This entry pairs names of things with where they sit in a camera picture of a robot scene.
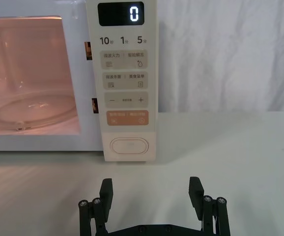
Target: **number 0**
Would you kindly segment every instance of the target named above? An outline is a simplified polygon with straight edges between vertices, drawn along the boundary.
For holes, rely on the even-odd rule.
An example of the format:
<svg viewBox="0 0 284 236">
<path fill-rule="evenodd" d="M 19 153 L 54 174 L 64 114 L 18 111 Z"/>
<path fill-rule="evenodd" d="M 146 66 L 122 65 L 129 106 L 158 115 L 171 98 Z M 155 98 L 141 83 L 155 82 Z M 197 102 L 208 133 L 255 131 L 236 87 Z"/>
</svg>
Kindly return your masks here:
<svg viewBox="0 0 284 236">
<path fill-rule="evenodd" d="M 130 20 L 133 22 L 136 22 L 139 20 L 139 9 L 136 6 L 132 6 L 130 8 Z"/>
</svg>

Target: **icon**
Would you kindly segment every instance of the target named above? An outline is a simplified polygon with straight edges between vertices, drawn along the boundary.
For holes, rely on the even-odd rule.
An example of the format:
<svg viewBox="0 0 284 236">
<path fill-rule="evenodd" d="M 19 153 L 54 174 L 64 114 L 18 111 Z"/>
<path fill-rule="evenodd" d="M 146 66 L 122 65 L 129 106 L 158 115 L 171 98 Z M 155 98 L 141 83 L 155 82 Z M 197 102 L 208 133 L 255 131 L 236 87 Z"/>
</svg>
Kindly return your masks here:
<svg viewBox="0 0 284 236">
<path fill-rule="evenodd" d="M 140 124 L 145 124 L 145 119 L 144 119 L 144 118 L 140 118 L 140 119 L 139 119 L 139 123 L 140 123 Z"/>
<path fill-rule="evenodd" d="M 107 86 L 108 86 L 109 89 L 113 89 L 114 88 L 114 83 L 108 83 Z"/>
<path fill-rule="evenodd" d="M 106 62 L 106 67 L 113 67 L 113 66 L 114 66 L 114 64 L 113 64 L 112 61 L 107 61 Z"/>
</svg>

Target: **button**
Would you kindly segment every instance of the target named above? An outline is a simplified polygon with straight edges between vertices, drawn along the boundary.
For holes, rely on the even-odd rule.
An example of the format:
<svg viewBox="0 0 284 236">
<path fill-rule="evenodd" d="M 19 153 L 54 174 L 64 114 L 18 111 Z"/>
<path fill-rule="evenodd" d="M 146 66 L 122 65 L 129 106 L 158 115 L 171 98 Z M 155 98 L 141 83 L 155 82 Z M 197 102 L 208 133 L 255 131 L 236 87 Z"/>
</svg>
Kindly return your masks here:
<svg viewBox="0 0 284 236">
<path fill-rule="evenodd" d="M 147 50 L 101 51 L 101 66 L 111 69 L 146 69 Z"/>
<path fill-rule="evenodd" d="M 111 149 L 117 154 L 144 154 L 148 151 L 148 142 L 140 138 L 119 138 L 111 142 Z"/>
<path fill-rule="evenodd" d="M 148 111 L 107 111 L 109 126 L 141 126 L 149 124 Z"/>
<path fill-rule="evenodd" d="M 144 71 L 103 73 L 103 84 L 106 90 L 147 89 L 148 74 Z"/>
<path fill-rule="evenodd" d="M 147 108 L 147 92 L 107 92 L 105 93 L 107 108 Z"/>
</svg>

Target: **digital display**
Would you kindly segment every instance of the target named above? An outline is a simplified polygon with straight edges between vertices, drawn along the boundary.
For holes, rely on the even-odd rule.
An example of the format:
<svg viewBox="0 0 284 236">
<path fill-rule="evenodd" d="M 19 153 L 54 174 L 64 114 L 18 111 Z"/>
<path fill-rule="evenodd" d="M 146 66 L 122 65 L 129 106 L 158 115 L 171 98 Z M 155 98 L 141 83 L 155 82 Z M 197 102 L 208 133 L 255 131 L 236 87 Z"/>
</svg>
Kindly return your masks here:
<svg viewBox="0 0 284 236">
<path fill-rule="evenodd" d="M 144 3 L 107 2 L 98 4 L 101 26 L 140 26 L 144 24 Z"/>
</svg>

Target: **screw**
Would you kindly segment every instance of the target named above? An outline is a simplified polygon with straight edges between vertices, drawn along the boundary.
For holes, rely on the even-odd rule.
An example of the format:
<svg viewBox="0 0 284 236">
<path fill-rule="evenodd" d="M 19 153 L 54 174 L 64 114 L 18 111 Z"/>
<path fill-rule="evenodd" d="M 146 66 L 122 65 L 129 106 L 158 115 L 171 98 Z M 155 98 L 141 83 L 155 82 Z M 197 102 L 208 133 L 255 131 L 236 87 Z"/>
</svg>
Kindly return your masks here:
<svg viewBox="0 0 284 236">
<path fill-rule="evenodd" d="M 224 198 L 219 198 L 219 199 L 218 199 L 218 201 L 219 201 L 219 203 L 221 203 L 221 204 L 226 203 L 226 201 L 225 201 L 225 199 L 224 199 Z"/>
<path fill-rule="evenodd" d="M 87 205 L 87 202 L 85 202 L 85 201 L 80 203 L 80 206 L 82 206 L 82 207 L 84 207 L 86 205 Z"/>
<path fill-rule="evenodd" d="M 101 200 L 99 200 L 99 199 L 94 200 L 94 204 L 100 204 L 100 203 L 101 203 Z"/>
<path fill-rule="evenodd" d="M 146 230 L 146 227 L 145 227 L 145 226 L 140 226 L 140 227 L 139 227 L 139 232 L 140 232 L 140 233 L 145 232 L 145 230 Z"/>
<path fill-rule="evenodd" d="M 210 197 L 204 197 L 204 200 L 205 200 L 206 202 L 212 201 Z"/>
<path fill-rule="evenodd" d="M 166 232 L 171 232 L 171 226 L 170 225 L 166 225 L 165 226 L 165 230 L 166 230 Z"/>
</svg>

